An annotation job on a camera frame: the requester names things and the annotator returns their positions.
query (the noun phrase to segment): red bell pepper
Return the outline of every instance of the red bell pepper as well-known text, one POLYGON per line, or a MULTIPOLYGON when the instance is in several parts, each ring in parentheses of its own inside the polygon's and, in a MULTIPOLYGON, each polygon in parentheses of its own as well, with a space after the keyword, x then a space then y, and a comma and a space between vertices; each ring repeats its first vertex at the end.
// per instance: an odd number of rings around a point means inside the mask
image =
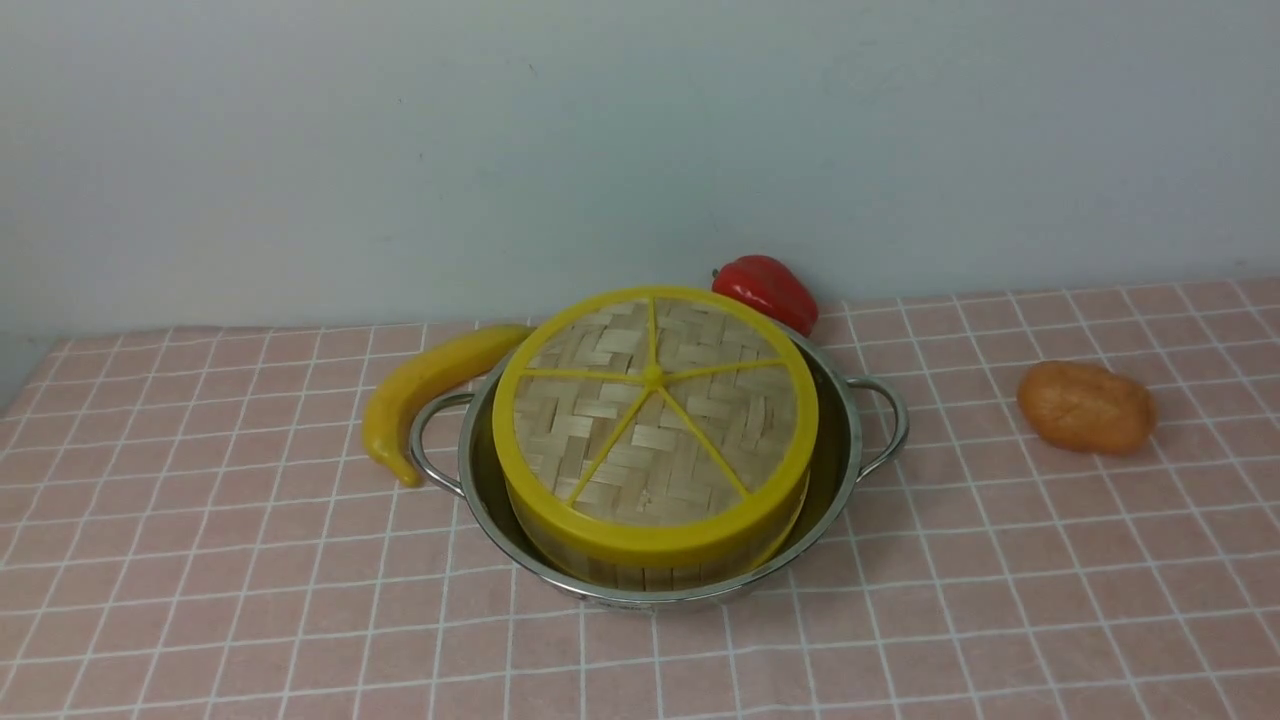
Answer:
POLYGON ((732 297, 804 337, 818 322, 818 304, 791 270, 768 255, 745 255, 713 273, 712 292, 732 297))

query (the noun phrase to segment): fake vegetable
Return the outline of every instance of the fake vegetable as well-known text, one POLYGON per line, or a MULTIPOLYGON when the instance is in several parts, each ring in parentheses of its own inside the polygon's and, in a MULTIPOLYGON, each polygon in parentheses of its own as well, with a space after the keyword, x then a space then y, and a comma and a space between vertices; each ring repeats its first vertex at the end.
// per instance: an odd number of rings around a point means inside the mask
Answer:
POLYGON ((369 398, 360 428, 365 452, 404 487, 422 484, 408 461, 408 433, 417 411, 451 387, 492 370, 531 332, 525 325, 489 325, 406 360, 369 398))
POLYGON ((1044 442, 1075 452, 1137 452, 1157 423, 1156 401, 1138 380, 1062 360, 1027 370, 1018 407, 1044 442))
POLYGON ((809 290, 774 258, 745 255, 712 277, 712 292, 737 300, 804 337, 818 322, 818 304, 809 290))

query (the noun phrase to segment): metal handle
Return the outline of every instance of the metal handle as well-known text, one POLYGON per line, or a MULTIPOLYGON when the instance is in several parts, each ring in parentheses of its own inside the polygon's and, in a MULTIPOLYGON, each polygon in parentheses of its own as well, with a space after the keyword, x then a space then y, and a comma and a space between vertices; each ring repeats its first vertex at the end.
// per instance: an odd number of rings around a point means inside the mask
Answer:
POLYGON ((906 443, 906 436, 911 432, 911 421, 906 416, 906 401, 902 396, 897 393, 896 389, 884 384, 877 378, 845 378, 845 384, 854 389, 869 389, 872 392, 878 392, 888 400, 890 407, 893 409, 893 437, 888 438, 888 445, 881 451, 870 462, 861 466, 858 470, 858 480, 861 482, 863 478, 876 471, 876 468, 888 462, 897 455, 897 451, 902 450, 906 443))
POLYGON ((447 407, 458 407, 461 405, 467 405, 475 398, 474 392, 454 392, 452 395, 443 395, 436 397, 431 402, 426 404, 426 407, 419 410, 417 416, 413 418, 413 424, 408 428, 408 455, 410 461, 413 462, 413 468, 417 469, 426 479, 431 480, 435 486, 442 487, 457 497, 462 496, 462 483, 457 478, 451 478, 444 474, 443 470, 431 464, 426 459, 426 448, 422 447, 422 429, 426 424, 431 421, 440 410, 447 407))

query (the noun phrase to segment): toy banana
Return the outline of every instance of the toy banana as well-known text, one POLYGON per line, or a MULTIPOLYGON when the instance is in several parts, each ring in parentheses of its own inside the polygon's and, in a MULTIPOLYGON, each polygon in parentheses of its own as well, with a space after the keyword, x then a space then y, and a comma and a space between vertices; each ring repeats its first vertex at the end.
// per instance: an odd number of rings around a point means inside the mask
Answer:
POLYGON ((369 398, 361 434, 365 452, 406 487, 422 484, 408 461, 410 425, 435 396, 488 373, 532 332, 525 325, 489 325, 449 340, 392 372, 369 398))

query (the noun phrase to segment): white wall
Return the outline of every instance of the white wall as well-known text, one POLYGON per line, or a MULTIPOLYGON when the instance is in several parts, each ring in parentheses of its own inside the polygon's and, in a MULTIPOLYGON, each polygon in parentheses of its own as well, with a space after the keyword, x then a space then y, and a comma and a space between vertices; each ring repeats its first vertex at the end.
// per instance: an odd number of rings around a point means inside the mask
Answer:
POLYGON ((8 0, 0 331, 1280 272, 1277 0, 8 0))

